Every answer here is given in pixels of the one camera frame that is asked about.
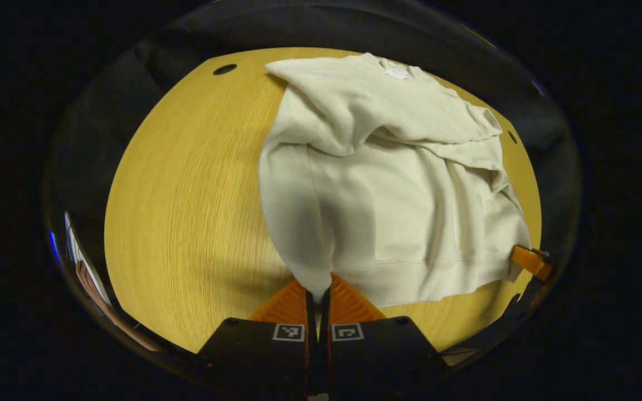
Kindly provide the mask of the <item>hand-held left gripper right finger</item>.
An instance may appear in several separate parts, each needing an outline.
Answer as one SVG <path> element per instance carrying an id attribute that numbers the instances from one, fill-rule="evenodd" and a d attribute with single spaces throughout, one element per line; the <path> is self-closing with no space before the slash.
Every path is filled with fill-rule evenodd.
<path id="1" fill-rule="evenodd" d="M 410 317 L 387 317 L 332 275 L 320 312 L 321 393 L 402 396 L 448 375 L 448 364 Z"/>

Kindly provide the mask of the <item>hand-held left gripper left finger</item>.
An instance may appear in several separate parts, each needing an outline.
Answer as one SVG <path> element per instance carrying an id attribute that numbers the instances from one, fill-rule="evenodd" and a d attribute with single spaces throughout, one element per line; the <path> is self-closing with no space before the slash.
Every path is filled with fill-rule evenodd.
<path id="1" fill-rule="evenodd" d="M 317 342 L 313 299 L 291 280 L 250 317 L 225 318 L 198 362 L 234 398 L 305 398 Z"/>

